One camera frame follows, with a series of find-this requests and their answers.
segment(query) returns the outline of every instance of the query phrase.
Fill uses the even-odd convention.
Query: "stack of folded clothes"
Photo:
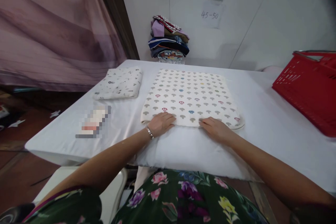
[[[152,39],[148,42],[152,58],[159,62],[184,64],[189,53],[189,37],[180,27],[160,15],[153,16]]]

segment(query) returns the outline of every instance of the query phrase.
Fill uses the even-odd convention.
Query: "green fabric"
[[[98,193],[83,188],[48,202],[26,222],[99,223],[100,211]],[[126,223],[268,222],[252,202],[215,176],[162,170],[128,199],[112,221]]]

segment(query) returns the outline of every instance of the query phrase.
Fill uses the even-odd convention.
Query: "white wall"
[[[331,0],[264,0],[230,68],[285,67],[295,50],[335,50]]]
[[[152,16],[161,14],[190,36],[187,64],[259,70],[285,66],[294,50],[334,49],[327,0],[224,0],[219,29],[201,23],[204,0],[124,0],[141,60],[153,60]]]

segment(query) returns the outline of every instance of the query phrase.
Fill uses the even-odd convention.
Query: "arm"
[[[200,125],[216,142],[231,147],[291,208],[320,204],[336,209],[336,199],[289,165],[259,149],[212,117]]]
[[[167,112],[160,113],[149,122],[148,127],[153,137],[158,137],[172,128],[175,120],[176,118]],[[41,200],[41,203],[60,191],[79,185],[96,188],[102,193],[127,162],[150,140],[151,136],[144,128],[133,136],[107,148],[64,179]]]

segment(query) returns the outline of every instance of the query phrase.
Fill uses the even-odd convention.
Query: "mushroom print fabric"
[[[199,127],[198,121],[208,117],[234,130],[244,125],[225,77],[211,73],[161,69],[143,106],[141,123],[165,111],[179,126]]]
[[[137,98],[142,80],[140,67],[109,69],[93,94],[95,100]]]

